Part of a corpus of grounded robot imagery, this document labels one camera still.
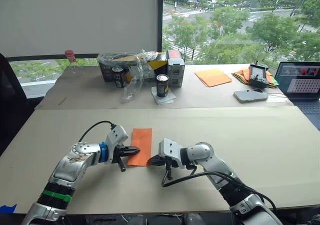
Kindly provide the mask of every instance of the blue band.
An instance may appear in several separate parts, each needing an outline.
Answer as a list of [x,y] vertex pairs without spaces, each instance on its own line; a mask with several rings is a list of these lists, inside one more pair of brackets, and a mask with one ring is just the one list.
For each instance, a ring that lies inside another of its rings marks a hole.
[[102,141],[101,143],[99,143],[100,149],[101,149],[101,155],[99,158],[99,163],[103,163],[105,161],[107,161],[108,159],[108,147],[106,146],[105,142]]

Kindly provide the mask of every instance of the green band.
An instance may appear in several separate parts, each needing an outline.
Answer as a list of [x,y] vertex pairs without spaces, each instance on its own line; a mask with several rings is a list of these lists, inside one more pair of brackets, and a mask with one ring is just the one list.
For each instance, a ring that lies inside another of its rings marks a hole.
[[43,190],[42,194],[56,198],[56,199],[61,199],[65,202],[70,202],[72,198],[70,195],[63,195],[63,194],[56,193],[53,191],[48,191],[48,190]]

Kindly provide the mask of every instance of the black chair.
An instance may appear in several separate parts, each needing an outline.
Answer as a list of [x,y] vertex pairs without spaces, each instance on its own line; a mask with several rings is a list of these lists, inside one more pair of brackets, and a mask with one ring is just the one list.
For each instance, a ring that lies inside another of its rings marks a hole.
[[27,99],[17,76],[0,53],[0,156],[43,97]]

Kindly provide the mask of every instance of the smartphone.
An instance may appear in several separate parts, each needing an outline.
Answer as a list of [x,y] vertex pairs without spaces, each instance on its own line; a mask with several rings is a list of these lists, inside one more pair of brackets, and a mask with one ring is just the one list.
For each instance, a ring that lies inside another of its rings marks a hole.
[[233,95],[241,102],[254,102],[254,101],[264,101],[267,100],[268,95],[264,93],[261,89],[248,89],[235,91]]

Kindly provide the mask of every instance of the white table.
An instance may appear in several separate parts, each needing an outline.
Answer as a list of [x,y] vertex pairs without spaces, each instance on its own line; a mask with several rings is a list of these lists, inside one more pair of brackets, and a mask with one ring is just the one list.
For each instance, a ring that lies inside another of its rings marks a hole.
[[[0,205],[26,213],[59,160],[93,123],[110,120],[131,137],[152,128],[152,156],[163,138],[184,147],[210,143],[247,185],[277,207],[320,204],[320,133],[295,106],[182,109],[36,110],[0,157]],[[102,124],[84,141],[104,141]],[[130,145],[131,138],[124,144]],[[175,168],[174,178],[190,171]],[[206,177],[162,188],[164,167],[90,167],[68,214],[227,211]]]
[[[155,86],[155,82],[145,82],[135,100],[121,103],[124,90],[117,88],[114,82],[105,82],[98,66],[87,66],[84,67],[81,77],[72,78],[64,73],[36,109],[163,109],[292,105],[288,99],[275,96],[270,96],[267,101],[240,103],[233,96],[234,91],[255,87],[242,84],[231,73],[248,67],[248,64],[186,65],[182,87],[171,88],[176,95],[174,103],[157,105],[151,94],[151,87]],[[197,71],[213,68],[224,71],[232,82],[206,87],[194,74]],[[264,91],[282,93],[278,88],[266,88]]]

